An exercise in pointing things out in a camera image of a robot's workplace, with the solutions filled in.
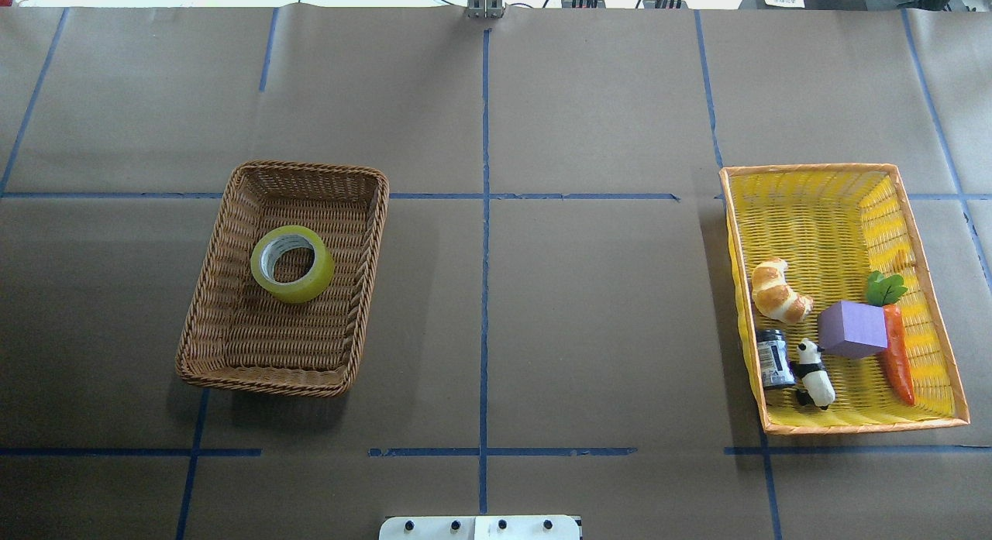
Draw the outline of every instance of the purple block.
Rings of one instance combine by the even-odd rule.
[[[841,300],[819,315],[819,345],[828,354],[863,359],[889,346],[878,306]]]

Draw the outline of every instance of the panda head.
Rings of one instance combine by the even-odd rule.
[[[803,339],[796,347],[798,352],[800,352],[800,363],[818,363],[818,361],[821,361],[819,356],[823,352],[823,349],[817,346],[815,342],[812,342],[812,340]]]

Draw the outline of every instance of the panda toy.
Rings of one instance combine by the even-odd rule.
[[[800,406],[812,404],[819,406],[821,410],[826,410],[830,403],[837,399],[837,394],[833,391],[833,385],[830,384],[826,367],[821,360],[823,349],[810,339],[801,340],[796,349],[800,353],[800,362],[790,363],[789,366],[807,389],[797,390],[796,399]]]

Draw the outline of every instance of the black can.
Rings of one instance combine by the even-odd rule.
[[[762,388],[784,389],[795,385],[796,377],[789,367],[786,334],[778,328],[760,328],[757,338]]]

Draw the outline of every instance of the can lid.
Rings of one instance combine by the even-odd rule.
[[[780,328],[759,328],[757,332],[758,342],[765,340],[785,340],[786,334]]]

